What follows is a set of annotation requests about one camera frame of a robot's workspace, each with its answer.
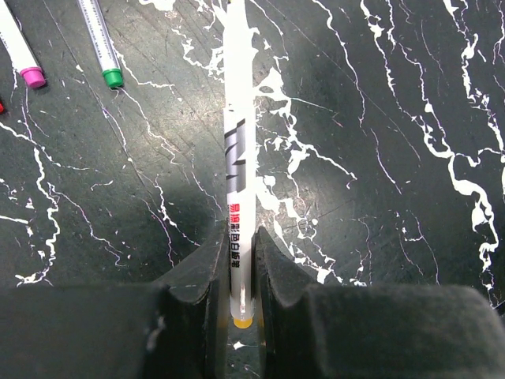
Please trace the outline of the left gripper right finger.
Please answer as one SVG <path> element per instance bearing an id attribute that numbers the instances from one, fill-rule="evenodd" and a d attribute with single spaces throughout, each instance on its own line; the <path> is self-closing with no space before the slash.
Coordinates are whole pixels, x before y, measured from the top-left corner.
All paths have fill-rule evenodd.
<path id="1" fill-rule="evenodd" d="M 265 378 L 501 378 L 504 325 L 471 287 L 324 286 L 256 233 Z"/>

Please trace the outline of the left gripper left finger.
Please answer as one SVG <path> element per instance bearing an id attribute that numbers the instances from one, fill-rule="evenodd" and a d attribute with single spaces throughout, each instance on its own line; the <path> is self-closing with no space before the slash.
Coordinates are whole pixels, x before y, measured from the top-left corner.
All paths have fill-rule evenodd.
<path id="1" fill-rule="evenodd" d="M 2 377 L 225 377 L 226 229 L 149 283 L 2 290 Z"/>

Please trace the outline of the white pen yellow tip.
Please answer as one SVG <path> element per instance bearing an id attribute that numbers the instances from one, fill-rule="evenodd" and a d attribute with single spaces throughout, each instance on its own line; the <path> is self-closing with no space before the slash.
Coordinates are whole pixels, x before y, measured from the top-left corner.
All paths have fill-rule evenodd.
<path id="1" fill-rule="evenodd" d="M 228 1 L 223 31 L 226 201 L 230 247 L 230 314 L 234 325 L 253 322 L 253 238 L 256 230 L 253 32 L 245 2 Z"/>

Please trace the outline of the white pen green tip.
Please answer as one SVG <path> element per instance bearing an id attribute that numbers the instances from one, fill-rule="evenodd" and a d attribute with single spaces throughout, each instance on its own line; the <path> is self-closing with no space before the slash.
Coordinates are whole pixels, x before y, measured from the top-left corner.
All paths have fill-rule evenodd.
<path id="1" fill-rule="evenodd" d="M 122 70 L 111 45 L 99 2 L 96 0 L 78 0 L 81 14 L 88 29 L 101 73 L 108 88 L 120 88 L 123 84 Z"/>

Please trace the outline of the white pen pink tip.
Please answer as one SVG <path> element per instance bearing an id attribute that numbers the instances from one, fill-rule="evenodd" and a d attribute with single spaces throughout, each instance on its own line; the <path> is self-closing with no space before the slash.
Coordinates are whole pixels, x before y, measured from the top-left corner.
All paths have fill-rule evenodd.
<path id="1" fill-rule="evenodd" d="M 13 68 L 22 76 L 28 87 L 43 87 L 46 84 L 43 70 L 5 1 L 1 1 L 1 41 Z"/>

